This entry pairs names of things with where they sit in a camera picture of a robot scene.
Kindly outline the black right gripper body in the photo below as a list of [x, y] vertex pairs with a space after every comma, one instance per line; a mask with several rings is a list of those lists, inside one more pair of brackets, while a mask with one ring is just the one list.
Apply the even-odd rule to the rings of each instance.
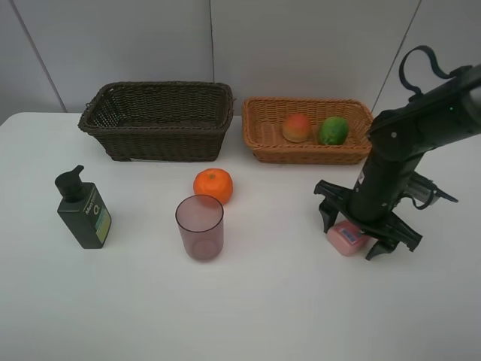
[[414, 156], [403, 162], [391, 162], [371, 153], [352, 189], [321, 180], [314, 193], [324, 196], [322, 202], [335, 203], [339, 214], [366, 235], [376, 240], [390, 238], [414, 251], [422, 236], [400, 219], [393, 209], [421, 158]]

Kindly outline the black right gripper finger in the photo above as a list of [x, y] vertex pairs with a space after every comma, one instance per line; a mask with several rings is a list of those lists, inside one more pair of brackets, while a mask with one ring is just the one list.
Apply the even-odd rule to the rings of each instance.
[[322, 216], [323, 232], [327, 233], [336, 223], [339, 214], [339, 207], [332, 202], [322, 202], [319, 205], [319, 212]]
[[368, 251], [365, 259], [371, 261], [376, 256], [390, 254], [396, 249], [397, 246], [398, 242], [396, 240], [392, 240], [390, 238], [379, 238]]

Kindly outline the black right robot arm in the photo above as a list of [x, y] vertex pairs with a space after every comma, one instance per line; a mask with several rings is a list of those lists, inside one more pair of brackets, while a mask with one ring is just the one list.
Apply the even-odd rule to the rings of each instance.
[[416, 166], [428, 151], [480, 133], [480, 67], [466, 67], [459, 75], [403, 108], [380, 113], [367, 137], [371, 151], [352, 189], [321, 180], [314, 189], [324, 196], [319, 205], [323, 229], [338, 214], [376, 239], [366, 259], [392, 253], [403, 243], [410, 251], [422, 236], [393, 210], [403, 198], [423, 210], [442, 198], [456, 198], [440, 190]]

